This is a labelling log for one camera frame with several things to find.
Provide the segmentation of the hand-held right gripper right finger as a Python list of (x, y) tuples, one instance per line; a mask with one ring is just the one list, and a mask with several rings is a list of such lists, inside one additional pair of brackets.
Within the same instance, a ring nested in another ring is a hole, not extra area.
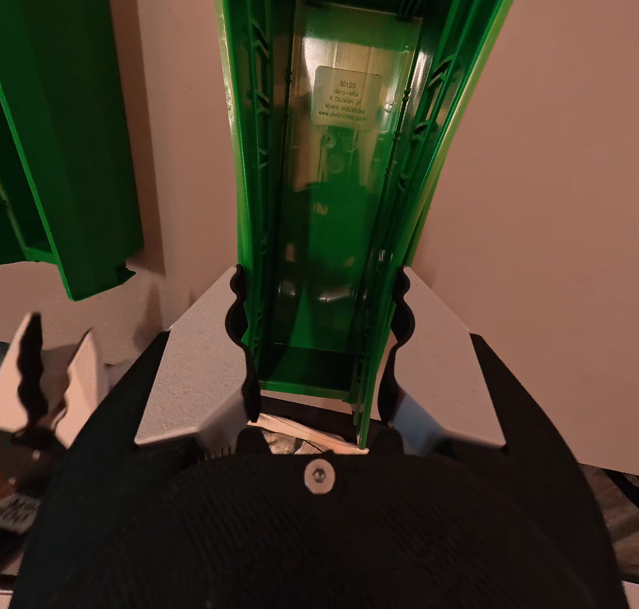
[(392, 298), (396, 342), (379, 385), (381, 421), (414, 455), (448, 440), (503, 447), (468, 327), (409, 267), (399, 270)]

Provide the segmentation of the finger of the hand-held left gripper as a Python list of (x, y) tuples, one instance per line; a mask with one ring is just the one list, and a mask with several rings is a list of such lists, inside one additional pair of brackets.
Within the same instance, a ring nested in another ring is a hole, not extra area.
[(34, 426), (49, 412), (41, 386), (42, 318), (25, 315), (1, 363), (1, 429), (18, 432)]
[(50, 429), (61, 445), (71, 446), (108, 392), (105, 365), (92, 329), (74, 349), (66, 375), (67, 386), (53, 409)]

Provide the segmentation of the green plastic bin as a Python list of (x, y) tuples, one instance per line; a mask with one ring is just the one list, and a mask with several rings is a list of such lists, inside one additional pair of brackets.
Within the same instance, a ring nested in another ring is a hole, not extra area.
[(142, 247), (109, 0), (1, 0), (1, 264), (82, 301)]
[(352, 407), (357, 444), (451, 140), (513, 0), (215, 0), (244, 342), (266, 390)]

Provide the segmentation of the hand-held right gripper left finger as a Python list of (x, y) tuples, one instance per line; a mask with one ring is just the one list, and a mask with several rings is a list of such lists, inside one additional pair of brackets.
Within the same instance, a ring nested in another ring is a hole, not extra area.
[(230, 267), (169, 330), (135, 443), (194, 440), (209, 456), (234, 453), (261, 411), (241, 265)]

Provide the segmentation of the grey desk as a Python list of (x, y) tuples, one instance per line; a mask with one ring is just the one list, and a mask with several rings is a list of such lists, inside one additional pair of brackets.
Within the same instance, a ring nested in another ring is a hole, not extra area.
[[(93, 328), (134, 358), (236, 260), (214, 0), (111, 0), (144, 230), (135, 276), (70, 301), (1, 267), (1, 340)], [(638, 0), (514, 0), (449, 148), (413, 269), (579, 461), (638, 473)]]

